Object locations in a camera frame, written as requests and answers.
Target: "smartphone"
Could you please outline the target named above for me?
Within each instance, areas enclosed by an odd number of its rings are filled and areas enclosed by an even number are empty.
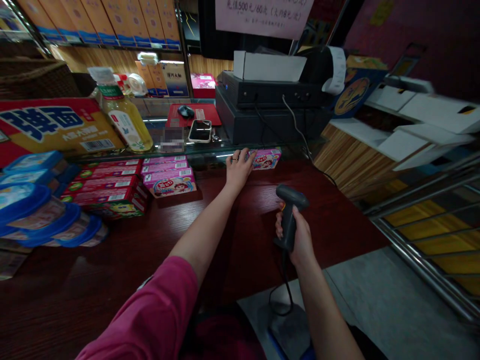
[[[209,143],[212,139],[212,122],[209,120],[193,120],[188,141],[191,143]]]

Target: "pink wall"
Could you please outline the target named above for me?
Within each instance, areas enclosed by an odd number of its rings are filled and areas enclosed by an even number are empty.
[[[382,26],[370,25],[381,0],[365,0],[346,49],[378,57],[391,69],[409,43],[428,46],[410,77],[429,80],[439,94],[480,101],[480,1],[394,0]]]

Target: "basket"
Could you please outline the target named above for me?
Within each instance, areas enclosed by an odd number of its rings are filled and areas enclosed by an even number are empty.
[[[65,61],[0,59],[0,100],[78,98],[81,94]]]

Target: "mouse pad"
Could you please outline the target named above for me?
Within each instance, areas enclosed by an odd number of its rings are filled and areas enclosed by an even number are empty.
[[[193,118],[186,119],[182,115],[180,115],[178,109],[182,105],[187,105],[188,107],[192,108],[195,112],[195,116]],[[172,119],[179,119],[178,124],[183,128],[192,126],[193,120],[210,120],[212,126],[222,126],[222,122],[220,121],[217,109],[213,104],[171,104],[170,111],[168,112],[168,121],[166,122],[167,127],[170,127]]]

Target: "bottle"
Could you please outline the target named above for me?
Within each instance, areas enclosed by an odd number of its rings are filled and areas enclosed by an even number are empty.
[[[88,72],[103,96],[103,112],[108,114],[130,150],[135,153],[150,150],[154,141],[139,110],[120,90],[112,70],[108,67],[89,67]]]

